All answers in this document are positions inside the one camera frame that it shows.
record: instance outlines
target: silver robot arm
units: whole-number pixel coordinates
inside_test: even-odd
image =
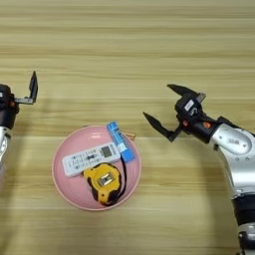
[[[168,85],[181,98],[175,104],[179,126],[166,129],[160,121],[144,113],[148,122],[168,140],[184,131],[218,150],[226,165],[227,183],[238,223],[240,255],[255,255],[255,136],[228,119],[209,117],[202,109],[205,94],[187,87]]]
[[[11,130],[16,116],[20,111],[20,104],[33,105],[38,94],[37,76],[34,72],[30,81],[30,97],[15,98],[7,85],[0,84],[0,176],[5,169],[5,157],[11,141]]]
[[[240,254],[255,254],[255,137],[241,128],[222,124],[210,143],[220,153],[226,166],[238,223]]]

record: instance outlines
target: white remote control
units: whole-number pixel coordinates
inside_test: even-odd
[[[62,163],[68,177],[79,175],[84,170],[99,163],[112,163],[121,159],[118,148],[114,142],[108,142],[89,148],[63,158]]]

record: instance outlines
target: tape measure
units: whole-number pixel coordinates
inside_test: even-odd
[[[92,189],[93,197],[104,206],[114,205],[125,193],[127,186],[127,168],[124,168],[125,183],[122,183],[120,171],[110,163],[100,163],[84,171],[84,178]]]

